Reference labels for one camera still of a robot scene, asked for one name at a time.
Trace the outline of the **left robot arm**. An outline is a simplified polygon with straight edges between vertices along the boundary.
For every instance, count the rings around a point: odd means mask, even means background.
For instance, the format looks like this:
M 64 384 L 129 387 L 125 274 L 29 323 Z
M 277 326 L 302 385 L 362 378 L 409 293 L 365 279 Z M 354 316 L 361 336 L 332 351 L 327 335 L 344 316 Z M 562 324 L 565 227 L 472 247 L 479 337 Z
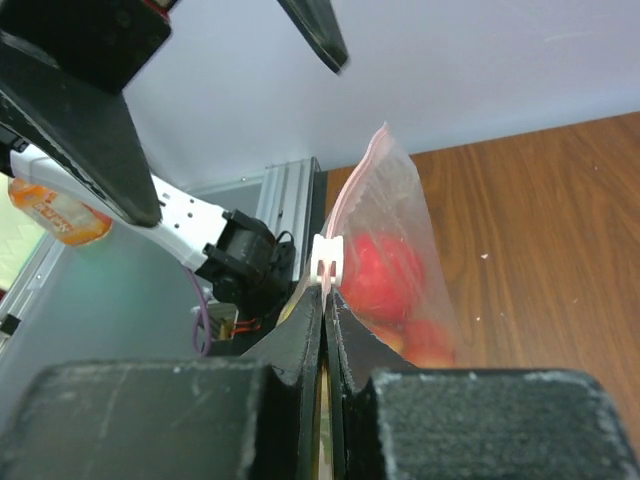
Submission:
M 149 169 L 123 92 L 172 33 L 170 1 L 1 5 L 1 170 L 140 233 L 262 316 L 286 284 L 260 220 L 199 200 Z

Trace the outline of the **red fake apple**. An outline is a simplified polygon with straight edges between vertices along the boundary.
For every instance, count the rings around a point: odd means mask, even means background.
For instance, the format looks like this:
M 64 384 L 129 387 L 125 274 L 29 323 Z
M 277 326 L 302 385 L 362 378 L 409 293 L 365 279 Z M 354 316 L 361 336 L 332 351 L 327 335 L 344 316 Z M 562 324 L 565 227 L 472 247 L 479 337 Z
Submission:
M 409 319 L 426 284 L 424 262 L 405 239 L 360 233 L 345 247 L 341 294 L 351 309 L 379 323 Z

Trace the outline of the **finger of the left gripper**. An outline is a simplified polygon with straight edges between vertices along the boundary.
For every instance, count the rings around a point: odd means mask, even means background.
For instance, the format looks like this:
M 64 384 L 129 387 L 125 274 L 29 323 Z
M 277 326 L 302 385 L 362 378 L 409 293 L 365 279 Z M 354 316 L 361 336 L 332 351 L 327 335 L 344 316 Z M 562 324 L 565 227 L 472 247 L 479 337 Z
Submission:
M 330 0 L 278 0 L 317 57 L 334 73 L 348 64 L 348 49 Z
M 120 218 L 161 221 L 147 158 L 128 106 L 64 72 L 38 47 L 1 34 L 1 125 L 39 147 Z

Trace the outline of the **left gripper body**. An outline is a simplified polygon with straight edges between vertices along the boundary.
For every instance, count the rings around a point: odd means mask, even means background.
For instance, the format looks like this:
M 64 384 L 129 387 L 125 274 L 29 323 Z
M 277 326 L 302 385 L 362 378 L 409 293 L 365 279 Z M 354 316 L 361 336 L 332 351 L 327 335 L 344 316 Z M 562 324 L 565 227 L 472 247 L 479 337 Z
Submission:
M 3 1 L 1 31 L 117 94 L 169 39 L 171 1 Z

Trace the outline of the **clear zip top bag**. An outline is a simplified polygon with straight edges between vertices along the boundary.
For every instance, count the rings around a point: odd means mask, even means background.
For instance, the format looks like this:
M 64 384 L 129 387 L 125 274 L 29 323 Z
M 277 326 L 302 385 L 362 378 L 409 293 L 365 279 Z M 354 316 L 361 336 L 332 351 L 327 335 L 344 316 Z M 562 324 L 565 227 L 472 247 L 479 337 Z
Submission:
M 343 258 L 336 289 L 355 317 L 419 368 L 456 364 L 459 330 L 417 167 L 383 125 L 320 236 Z

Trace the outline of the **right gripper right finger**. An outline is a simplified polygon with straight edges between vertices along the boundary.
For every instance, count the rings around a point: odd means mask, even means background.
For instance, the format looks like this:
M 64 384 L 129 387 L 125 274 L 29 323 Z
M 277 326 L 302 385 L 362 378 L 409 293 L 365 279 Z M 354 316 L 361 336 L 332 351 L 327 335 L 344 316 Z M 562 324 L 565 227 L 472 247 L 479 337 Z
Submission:
M 338 479 L 635 479 L 615 405 L 569 369 L 420 369 L 338 292 L 327 347 Z

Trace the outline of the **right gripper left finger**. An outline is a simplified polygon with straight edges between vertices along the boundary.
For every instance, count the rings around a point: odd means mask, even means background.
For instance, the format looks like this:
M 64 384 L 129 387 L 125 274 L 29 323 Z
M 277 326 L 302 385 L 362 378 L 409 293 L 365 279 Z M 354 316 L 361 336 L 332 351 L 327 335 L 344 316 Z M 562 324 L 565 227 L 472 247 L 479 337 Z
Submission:
M 237 357 L 74 362 L 38 374 L 1 438 L 5 479 L 313 479 L 321 293 Z

